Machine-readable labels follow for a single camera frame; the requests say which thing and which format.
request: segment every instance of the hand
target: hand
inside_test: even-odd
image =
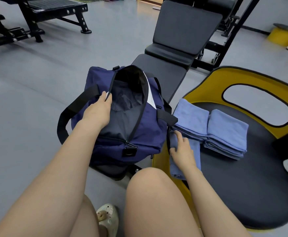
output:
[[[87,125],[93,125],[99,127],[99,131],[105,127],[110,121],[110,110],[112,104],[112,95],[108,96],[107,100],[106,92],[103,91],[102,95],[96,103],[91,104],[83,113],[82,121]]]
[[[185,172],[191,167],[196,167],[193,150],[191,150],[188,138],[182,138],[179,131],[174,131],[174,133],[178,139],[177,151],[175,148],[170,148],[169,151],[175,164],[182,172]]]

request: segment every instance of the blue towel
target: blue towel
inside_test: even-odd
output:
[[[178,147],[178,139],[176,134],[171,131],[169,133],[169,140],[170,140],[170,148],[176,148]],[[195,163],[197,164],[197,168],[199,170],[201,170],[201,161],[200,161],[200,142],[193,140],[193,139],[189,139],[189,144],[191,149],[193,150],[194,153],[194,159],[195,159]],[[181,180],[186,180],[186,178],[184,177],[182,171],[178,168],[178,166],[176,166],[172,156],[170,155],[169,158],[169,162],[170,162],[170,175],[176,179],[181,179]]]
[[[240,159],[247,151],[248,124],[219,110],[213,110],[207,128],[204,147],[233,159]]]
[[[183,136],[197,141],[207,139],[207,121],[209,111],[201,109],[185,99],[180,99],[174,111],[178,122],[172,127],[180,131]]]

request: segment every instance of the bag handle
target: bag handle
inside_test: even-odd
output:
[[[61,144],[68,138],[66,125],[93,97],[99,96],[98,85],[93,85],[82,92],[66,109],[60,114],[57,124],[57,136]]]
[[[159,83],[158,79],[156,77],[154,77],[154,80],[157,84],[160,97],[162,98],[162,100],[164,102],[164,109],[165,109],[165,110],[159,110],[159,109],[157,110],[157,119],[162,119],[167,123],[168,126],[173,126],[174,124],[176,124],[178,122],[178,118],[171,114],[172,108],[165,101],[165,99],[162,96],[162,89],[160,87],[160,83]]]

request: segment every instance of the navy blue duffel bag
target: navy blue duffel bag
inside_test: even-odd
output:
[[[162,99],[157,78],[133,65],[113,70],[89,69],[85,91],[59,117],[60,142],[63,144],[68,137],[69,120],[75,128],[86,108],[103,91],[112,94],[110,122],[96,140],[91,166],[126,166],[160,153],[167,125],[173,126],[178,119],[171,115],[171,107]]]

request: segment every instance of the white paper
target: white paper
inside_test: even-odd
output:
[[[154,102],[154,98],[153,98],[153,95],[151,93],[151,86],[149,85],[149,82],[148,82],[148,79],[147,79],[147,76],[145,75],[146,77],[146,80],[147,80],[147,84],[148,84],[148,98],[147,98],[147,103],[149,103],[154,109],[156,109],[156,105],[155,105],[155,102]]]

